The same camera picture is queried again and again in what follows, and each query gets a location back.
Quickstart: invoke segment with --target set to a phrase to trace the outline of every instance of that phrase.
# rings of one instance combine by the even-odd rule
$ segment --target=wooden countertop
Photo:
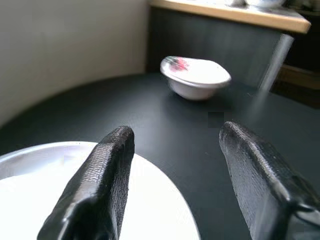
[[[152,7],[205,15],[302,34],[306,34],[311,25],[300,14],[287,9],[273,9],[266,12],[246,6],[231,7],[193,0],[150,0],[149,3]]]

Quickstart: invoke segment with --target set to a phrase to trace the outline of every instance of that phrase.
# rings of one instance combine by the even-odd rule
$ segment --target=white bowl
[[[173,80],[170,77],[167,77],[169,81],[170,88],[181,97],[193,100],[201,101],[211,98],[215,92],[216,88],[200,88],[195,86],[190,86],[185,83],[178,82]]]
[[[249,6],[258,8],[279,8],[286,0],[245,0]]]
[[[231,80],[230,74],[214,61],[183,58],[188,69],[173,72],[170,69],[171,60],[176,57],[166,57],[160,65],[161,72],[167,77],[170,88],[181,97],[200,101],[212,97],[217,89],[227,86]]]

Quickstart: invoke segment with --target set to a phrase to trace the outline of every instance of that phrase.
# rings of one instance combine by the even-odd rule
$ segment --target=white plate
[[[49,143],[0,157],[0,239],[35,240],[64,186],[95,145]],[[120,235],[120,240],[132,239],[200,239],[189,206],[176,186],[136,154]]]

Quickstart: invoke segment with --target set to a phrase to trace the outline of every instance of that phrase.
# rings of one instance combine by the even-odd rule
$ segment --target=round table
[[[267,139],[320,193],[319,111],[237,82],[204,102],[174,94],[159,73],[77,87],[6,124],[0,154],[52,142],[98,142],[129,125],[135,152],[175,183],[202,239],[250,239],[219,146],[224,121]]]

